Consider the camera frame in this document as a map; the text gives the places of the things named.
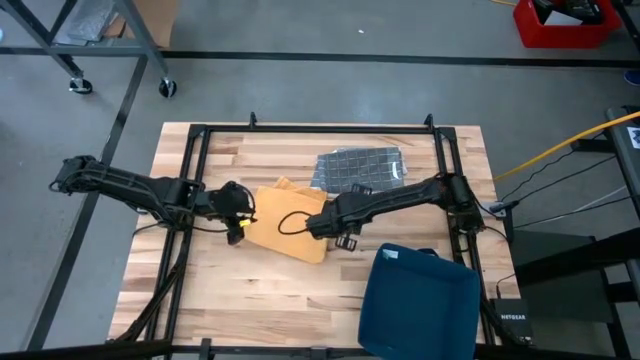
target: concrete floor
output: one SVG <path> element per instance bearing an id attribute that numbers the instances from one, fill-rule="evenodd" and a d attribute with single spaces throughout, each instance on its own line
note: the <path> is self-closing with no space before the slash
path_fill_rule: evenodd
<path id="1" fill-rule="evenodd" d="M 26 3 L 35 6 L 45 23 L 59 8 L 43 0 Z M 451 19 L 459 20 L 458 28 Z M 6 36 L 0 46 L 28 45 L 26 34 L 5 14 L 0 14 L 0 27 Z M 189 0 L 181 5 L 172 43 L 175 49 L 190 50 L 608 59 L 636 55 L 622 31 L 594 51 L 527 50 L 514 31 L 511 8 L 483 0 Z M 78 63 L 96 89 L 91 96 L 67 93 L 66 74 L 46 57 L 0 57 L 0 165 L 5 169 L 0 176 L 0 224 L 5 231 L 0 269 L 10 274 L 0 280 L 0 351 L 24 346 L 80 206 L 80 197 L 51 194 L 46 185 L 62 159 L 99 154 L 135 60 L 85 58 Z M 492 170 L 499 174 L 601 123 L 607 107 L 638 103 L 640 95 L 617 70 L 222 60 L 170 60 L 169 66 L 178 94 L 169 101 L 161 98 L 158 74 L 147 68 L 113 166 L 148 173 L 166 121 L 246 122 L 255 111 L 265 121 L 415 124 L 433 113 L 437 124 L 481 125 Z M 528 188 L 599 159 L 602 155 L 573 155 Z M 498 193 L 506 194 L 527 174 L 499 182 Z M 621 186 L 615 164 L 606 164 L 530 198 L 517 209 L 516 223 L 573 210 Z M 122 205 L 99 200 L 47 347 L 104 341 L 135 222 L 135 214 Z M 619 203 L 535 229 L 603 237 L 637 225 L 632 207 Z M 618 271 L 612 276 L 624 275 Z M 628 338 L 637 338 L 638 307 L 623 311 Z M 611 352 L 601 325 L 534 325 L 543 348 Z M 630 345 L 640 357 L 640 344 Z"/>

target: yellow cloth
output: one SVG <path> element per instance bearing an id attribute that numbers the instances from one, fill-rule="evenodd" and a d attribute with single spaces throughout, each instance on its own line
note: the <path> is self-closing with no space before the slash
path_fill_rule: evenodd
<path id="1" fill-rule="evenodd" d="M 309 232 L 282 235 L 278 232 L 278 224 L 293 211 L 319 214 L 327 193 L 299 187 L 286 178 L 280 178 L 275 187 L 258 188 L 255 195 L 258 221 L 245 228 L 246 240 L 312 264 L 321 263 L 327 252 L 326 239 L 315 240 Z M 293 215 L 282 225 L 282 230 L 303 229 L 306 219 L 303 214 Z"/>

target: red container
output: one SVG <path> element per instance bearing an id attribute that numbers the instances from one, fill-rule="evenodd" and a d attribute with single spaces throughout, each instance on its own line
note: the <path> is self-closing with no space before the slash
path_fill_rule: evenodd
<path id="1" fill-rule="evenodd" d="M 604 23 L 600 25 L 545 26 L 538 20 L 533 0 L 520 0 L 513 17 L 522 43 L 528 48 L 591 49 L 600 46 L 609 33 L 620 27 L 620 19 L 610 0 L 595 2 L 604 16 Z"/>

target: blue bin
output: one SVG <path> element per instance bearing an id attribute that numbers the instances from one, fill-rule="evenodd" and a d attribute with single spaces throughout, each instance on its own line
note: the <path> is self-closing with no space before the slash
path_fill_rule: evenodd
<path id="1" fill-rule="evenodd" d="M 471 360 L 480 280 L 431 249 L 384 244 L 365 291 L 358 342 L 386 360 Z"/>

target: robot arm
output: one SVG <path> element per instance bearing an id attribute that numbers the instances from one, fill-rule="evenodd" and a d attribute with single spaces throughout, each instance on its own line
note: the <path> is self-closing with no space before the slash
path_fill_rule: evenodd
<path id="1" fill-rule="evenodd" d="M 150 178 L 106 166 L 92 156 L 64 160 L 49 189 L 69 195 L 98 192 L 136 211 L 143 209 L 175 230 L 186 230 L 196 216 L 220 220 L 227 227 L 230 245 L 244 237 L 243 225 L 255 221 L 255 204 L 249 202 L 253 202 L 253 196 L 233 181 L 219 190 L 204 191 L 205 185 L 200 182 Z"/>
<path id="2" fill-rule="evenodd" d="M 375 215 L 421 204 L 437 205 L 453 215 L 461 231 L 477 233 L 484 226 L 464 176 L 438 174 L 417 184 L 376 194 L 359 186 L 354 190 L 326 201 L 320 214 L 307 219 L 307 229 L 314 238 L 337 238 L 336 246 L 353 251 L 356 241 L 349 235 L 359 235 L 362 225 L 370 223 Z"/>

